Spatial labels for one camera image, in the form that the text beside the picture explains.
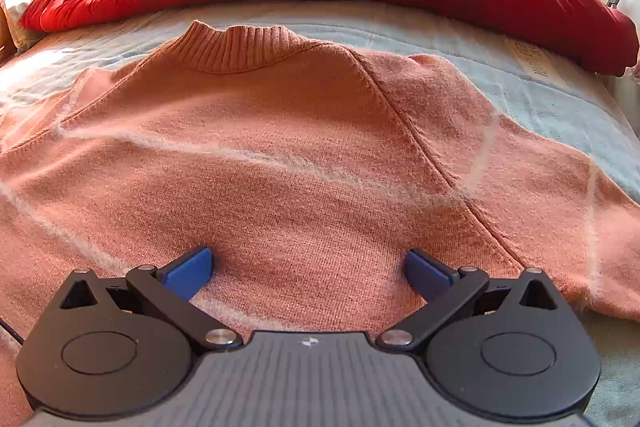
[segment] metal screw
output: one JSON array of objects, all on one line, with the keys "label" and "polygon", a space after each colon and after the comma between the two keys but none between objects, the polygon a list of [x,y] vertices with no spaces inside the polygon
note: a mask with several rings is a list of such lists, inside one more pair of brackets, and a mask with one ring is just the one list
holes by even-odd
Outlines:
[{"label": "metal screw", "polygon": [[409,331],[388,330],[380,335],[380,340],[387,346],[406,346],[413,342],[414,337]]},{"label": "metal screw", "polygon": [[225,328],[207,331],[207,334],[204,336],[204,339],[209,344],[214,344],[215,346],[228,346],[229,344],[233,344],[237,338],[238,335],[236,335],[235,331]]}]

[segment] black cable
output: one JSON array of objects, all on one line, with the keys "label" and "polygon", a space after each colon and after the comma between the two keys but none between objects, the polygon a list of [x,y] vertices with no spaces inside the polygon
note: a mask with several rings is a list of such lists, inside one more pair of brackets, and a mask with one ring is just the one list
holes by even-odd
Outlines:
[{"label": "black cable", "polygon": [[2,317],[0,317],[0,327],[2,327],[4,331],[9,333],[9,335],[11,335],[18,344],[24,344],[24,338],[18,335],[18,332],[14,330],[14,328],[12,328],[9,324],[2,320]]}]

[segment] mattress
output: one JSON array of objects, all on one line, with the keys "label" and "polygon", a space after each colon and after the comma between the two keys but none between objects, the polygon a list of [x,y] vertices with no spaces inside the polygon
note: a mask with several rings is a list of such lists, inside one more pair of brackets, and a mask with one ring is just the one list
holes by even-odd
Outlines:
[{"label": "mattress", "polygon": [[[144,57],[193,20],[216,28],[281,24],[356,48],[445,57],[513,120],[588,154],[640,202],[640,142],[593,74],[524,42],[428,12],[372,2],[218,4],[50,35],[0,69],[0,118],[2,108],[65,89],[85,68],[114,69]],[[638,418],[632,408],[640,403],[640,348],[634,340],[640,325],[592,313],[582,320],[603,357],[602,381],[588,415],[601,426],[634,425]]]}]

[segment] label on bedsheet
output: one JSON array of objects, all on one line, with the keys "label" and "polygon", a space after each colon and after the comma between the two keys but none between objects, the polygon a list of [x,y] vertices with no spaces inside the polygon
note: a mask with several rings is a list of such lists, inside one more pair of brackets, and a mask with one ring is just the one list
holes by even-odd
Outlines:
[{"label": "label on bedsheet", "polygon": [[525,74],[536,80],[567,87],[543,49],[533,44],[514,41],[513,39],[507,39],[507,42]]}]

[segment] sweater collar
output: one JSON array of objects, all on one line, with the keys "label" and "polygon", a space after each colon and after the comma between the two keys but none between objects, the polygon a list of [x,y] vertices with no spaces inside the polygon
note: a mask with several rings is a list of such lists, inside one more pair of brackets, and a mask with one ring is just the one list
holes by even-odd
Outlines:
[{"label": "sweater collar", "polygon": [[231,26],[217,30],[194,21],[168,45],[167,52],[191,69],[205,73],[240,73],[273,64],[318,41],[296,35],[284,26]]}]

